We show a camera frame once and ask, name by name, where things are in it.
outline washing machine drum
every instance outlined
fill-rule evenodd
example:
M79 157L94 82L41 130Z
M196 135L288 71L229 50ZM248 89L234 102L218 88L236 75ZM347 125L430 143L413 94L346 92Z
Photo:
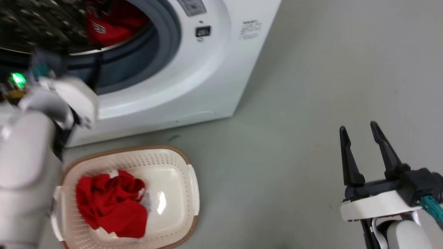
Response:
M167 0L129 2L0 0L0 81L27 70L34 46L69 54L68 74L99 94L151 77L178 50L178 17Z

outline green led light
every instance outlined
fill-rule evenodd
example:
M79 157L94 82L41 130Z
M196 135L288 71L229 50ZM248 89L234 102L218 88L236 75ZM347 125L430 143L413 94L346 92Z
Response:
M26 79L23 76L23 74L20 73L12 73L11 74L11 80L14 82L16 86L18 86L20 89L23 89L26 85Z

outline teal connector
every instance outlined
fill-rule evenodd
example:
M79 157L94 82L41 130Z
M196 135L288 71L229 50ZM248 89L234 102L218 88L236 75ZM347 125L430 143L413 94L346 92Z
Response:
M48 77L50 71L51 69L46 63L41 64L38 67L31 68L31 72L36 79L39 77Z
M421 199L421 207L430 214L443 230L443 208L431 197L425 196Z

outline red clothing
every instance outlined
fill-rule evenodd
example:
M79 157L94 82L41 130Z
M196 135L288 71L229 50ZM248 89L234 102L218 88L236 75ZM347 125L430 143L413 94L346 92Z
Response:
M86 32L90 41L103 47L123 42L140 31L149 18L126 0L112 1L109 10L96 0L86 0Z
M143 237L148 213L138 197L145 184L125 171L118 173L114 178L108 174L82 177L76 187L78 211L92 229L102 227L119 237Z

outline basket handle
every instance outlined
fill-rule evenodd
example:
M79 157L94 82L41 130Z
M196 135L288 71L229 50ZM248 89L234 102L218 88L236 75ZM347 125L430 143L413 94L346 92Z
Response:
M52 206L50 219L51 219L52 230L54 232L55 237L58 239L58 241L65 241L63 239L60 226L58 225L58 218L57 218L57 206L61 195L62 195L62 186L57 186L54 191L54 204Z
M200 212L200 193L198 191L197 175L195 174L194 168L191 164L188 164L188 167L192 190L192 199L194 201L194 215L198 215L198 213Z

